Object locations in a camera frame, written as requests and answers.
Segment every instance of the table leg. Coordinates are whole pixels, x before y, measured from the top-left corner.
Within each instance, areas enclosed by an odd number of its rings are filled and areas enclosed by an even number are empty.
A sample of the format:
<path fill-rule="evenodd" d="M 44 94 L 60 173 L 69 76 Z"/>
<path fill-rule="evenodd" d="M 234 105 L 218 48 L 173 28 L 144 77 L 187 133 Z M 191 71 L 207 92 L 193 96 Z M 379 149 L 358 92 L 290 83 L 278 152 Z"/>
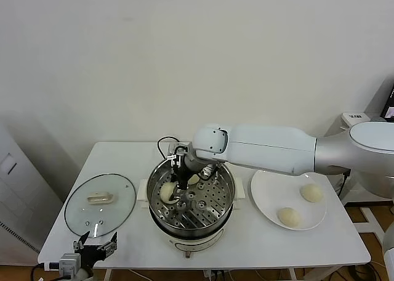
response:
<path fill-rule="evenodd" d="M 359 234 L 361 233 L 374 233 L 380 244 L 383 243 L 384 231 L 380 224 L 377 222 L 371 209 L 368 207 L 361 207 L 361 212 L 363 213 L 367 222 L 355 222 L 354 225 Z"/>
<path fill-rule="evenodd" d="M 112 278 L 112 269 L 107 269 L 105 271 L 105 276 L 103 281 L 111 281 Z"/>
<path fill-rule="evenodd" d="M 317 267 L 307 273 L 304 276 L 304 280 L 308 281 L 319 281 L 323 280 L 326 278 L 328 275 L 332 274 L 336 270 L 340 269 L 342 266 L 336 266 L 336 267 Z"/>
<path fill-rule="evenodd" d="M 296 276 L 296 272 L 294 271 L 293 267 L 289 268 L 289 272 L 290 272 L 290 277 L 292 281 L 297 281 L 297 276 Z"/>
<path fill-rule="evenodd" d="M 209 281 L 212 280 L 212 270 L 203 270 L 204 277 L 209 278 Z"/>

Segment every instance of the pot handle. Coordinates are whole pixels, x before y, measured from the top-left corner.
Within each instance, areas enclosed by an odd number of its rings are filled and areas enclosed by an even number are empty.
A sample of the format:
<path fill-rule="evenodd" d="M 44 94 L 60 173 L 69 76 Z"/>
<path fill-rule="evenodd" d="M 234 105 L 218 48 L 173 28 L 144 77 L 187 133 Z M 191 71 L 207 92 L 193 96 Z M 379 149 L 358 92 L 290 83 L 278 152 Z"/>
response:
<path fill-rule="evenodd" d="M 142 203 L 141 207 L 142 208 L 148 208 L 148 198 L 147 198 L 147 184 L 148 184 L 148 179 L 142 179 L 140 181 L 140 187 L 138 188 L 138 193 L 137 193 L 137 201 L 140 201 Z"/>
<path fill-rule="evenodd" d="M 240 199 L 245 199 L 245 191 L 244 191 L 244 186 L 242 184 L 242 179 L 240 177 L 236 177 L 234 179 L 234 183 L 235 183 L 234 201 L 240 200 Z"/>

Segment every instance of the white plate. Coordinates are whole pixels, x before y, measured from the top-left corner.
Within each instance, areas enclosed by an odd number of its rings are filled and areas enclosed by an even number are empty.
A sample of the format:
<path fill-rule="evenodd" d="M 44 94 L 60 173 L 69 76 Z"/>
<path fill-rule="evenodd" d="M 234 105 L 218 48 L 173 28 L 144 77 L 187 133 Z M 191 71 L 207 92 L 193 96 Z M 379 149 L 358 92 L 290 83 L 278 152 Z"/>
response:
<path fill-rule="evenodd" d="M 327 205 L 325 198 L 318 203 L 306 201 L 300 194 L 300 188 L 306 184 L 318 184 L 324 194 L 322 184 L 308 174 L 288 176 L 266 171 L 254 174 L 251 190 L 257 207 L 269 220 L 289 230 L 310 230 L 323 221 Z M 302 218 L 299 227 L 285 226 L 279 220 L 278 211 L 284 207 L 291 207 L 299 212 Z"/>

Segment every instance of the black cable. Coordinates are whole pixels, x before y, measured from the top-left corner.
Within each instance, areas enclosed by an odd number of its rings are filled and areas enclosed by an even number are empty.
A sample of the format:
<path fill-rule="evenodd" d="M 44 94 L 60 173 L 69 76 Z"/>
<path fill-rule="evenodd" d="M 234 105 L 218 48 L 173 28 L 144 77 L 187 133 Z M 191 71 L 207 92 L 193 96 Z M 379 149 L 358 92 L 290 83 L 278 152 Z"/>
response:
<path fill-rule="evenodd" d="M 341 195 L 341 193 L 342 193 L 342 191 L 343 191 L 343 189 L 344 189 L 345 182 L 346 182 L 347 178 L 348 178 L 349 175 L 350 175 L 350 171 L 351 171 L 351 170 L 348 170 L 348 171 L 344 172 L 344 181 L 343 181 L 342 185 L 340 186 L 340 190 L 339 190 L 339 193 L 338 193 L 338 197 Z"/>
<path fill-rule="evenodd" d="M 338 272 L 338 271 L 335 271 L 335 273 L 337 273 L 338 275 L 340 275 L 341 276 L 341 278 L 342 279 L 344 279 L 345 281 L 347 281 L 347 279 L 340 273 L 340 272 Z"/>
<path fill-rule="evenodd" d="M 358 267 L 362 267 L 364 272 L 357 270 Z M 361 266 L 348 266 L 349 275 L 352 277 L 354 281 L 376 281 L 377 272 L 374 266 L 370 264 L 364 264 Z"/>
<path fill-rule="evenodd" d="M 379 272 L 377 271 L 377 269 L 375 269 L 374 265 L 371 263 L 367 263 L 367 266 L 371 267 L 372 270 L 374 270 L 374 273 L 376 273 L 377 277 L 379 278 L 379 281 L 382 281 L 382 278 L 380 277 Z"/>
<path fill-rule="evenodd" d="M 161 151 L 160 142 L 161 142 L 162 140 L 164 140 L 164 139 L 167 139 L 167 138 L 171 138 L 171 139 L 173 139 L 173 140 L 175 140 L 175 141 L 177 141 L 177 142 L 180 142 L 179 139 L 176 138 L 176 137 L 174 137 L 174 136 L 164 136 L 164 137 L 160 138 L 160 139 L 158 140 L 158 150 L 159 150 L 161 156 L 163 157 L 163 159 L 165 159 L 166 156 L 164 156 L 163 152 Z"/>
<path fill-rule="evenodd" d="M 184 146 L 184 145 L 178 145 L 178 146 L 175 148 L 175 150 L 174 150 L 174 155 L 177 154 L 178 149 L 184 149 L 185 152 L 187 152 L 187 147 L 186 147 L 186 146 Z"/>
<path fill-rule="evenodd" d="M 52 279 L 51 281 L 69 280 L 69 279 L 71 279 L 71 276 L 63 276 L 63 277 Z"/>
<path fill-rule="evenodd" d="M 34 267 L 31 268 L 31 271 L 30 271 L 30 281 L 34 281 L 34 271 L 35 271 L 38 267 L 40 267 L 41 269 L 43 269 L 43 268 L 44 268 L 44 263 L 37 264 L 37 265 L 35 265 Z"/>

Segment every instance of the white wall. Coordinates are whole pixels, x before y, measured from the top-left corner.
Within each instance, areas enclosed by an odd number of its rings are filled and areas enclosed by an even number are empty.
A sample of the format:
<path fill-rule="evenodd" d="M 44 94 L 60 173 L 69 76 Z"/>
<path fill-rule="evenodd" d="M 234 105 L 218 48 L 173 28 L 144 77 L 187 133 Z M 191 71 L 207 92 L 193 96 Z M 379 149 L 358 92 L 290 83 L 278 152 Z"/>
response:
<path fill-rule="evenodd" d="M 96 141 L 322 135 L 392 72 L 392 1 L 0 0 L 0 116 L 61 196 Z"/>

